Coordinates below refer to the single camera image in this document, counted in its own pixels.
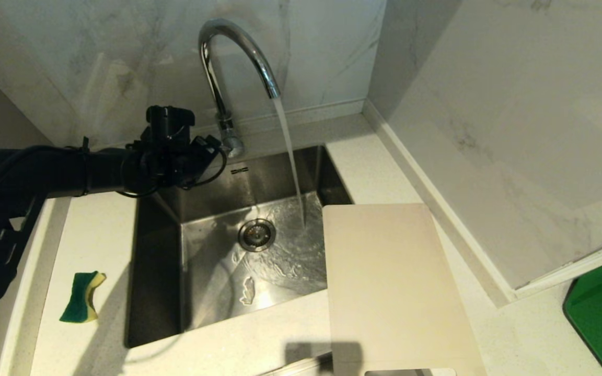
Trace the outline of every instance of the white countertop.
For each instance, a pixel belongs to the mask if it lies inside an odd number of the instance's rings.
[[[421,202],[360,114],[298,126],[292,129],[292,139],[295,148],[326,143],[357,204]],[[258,133],[245,141],[252,155],[283,151],[281,132]],[[282,366],[286,356],[298,357],[307,353],[308,347],[311,353],[328,349],[327,291],[125,348],[135,212],[135,200],[115,193],[72,200],[31,374],[254,375]],[[437,229],[489,374],[602,374],[562,314],[567,284],[496,309],[447,235]],[[60,322],[74,273],[91,271],[108,276],[94,293],[99,319],[85,324]]]

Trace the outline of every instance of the white cutting board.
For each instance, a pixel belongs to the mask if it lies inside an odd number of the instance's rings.
[[[338,376],[442,368],[487,375],[426,205],[323,212]]]

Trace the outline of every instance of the drain strainer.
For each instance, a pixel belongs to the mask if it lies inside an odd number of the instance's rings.
[[[246,251],[261,252],[275,240],[275,227],[266,219],[253,219],[241,226],[238,242]]]

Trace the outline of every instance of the faucet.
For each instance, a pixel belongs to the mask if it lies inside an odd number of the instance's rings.
[[[242,155],[245,152],[245,147],[236,134],[234,123],[231,121],[231,112],[224,103],[222,91],[215,77],[215,69],[213,69],[213,62],[211,61],[210,43],[214,36],[226,36],[241,47],[257,69],[257,73],[260,75],[261,82],[269,98],[280,97],[280,90],[277,87],[277,83],[275,83],[273,71],[271,70],[271,66],[268,65],[266,57],[264,57],[257,43],[255,43],[246,31],[241,29],[237,24],[222,18],[209,19],[203,24],[201,31],[199,31],[201,63],[203,63],[203,70],[206,73],[206,78],[208,79],[208,84],[210,84],[213,99],[215,100],[215,106],[217,107],[215,117],[219,122],[222,143],[229,149],[229,157],[234,158]]]

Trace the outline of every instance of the green sponge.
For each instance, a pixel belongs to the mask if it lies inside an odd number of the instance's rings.
[[[100,272],[76,273],[74,286],[71,288],[71,299],[66,305],[60,321],[65,323],[88,323],[96,320],[96,311],[92,303],[94,289],[106,280]]]

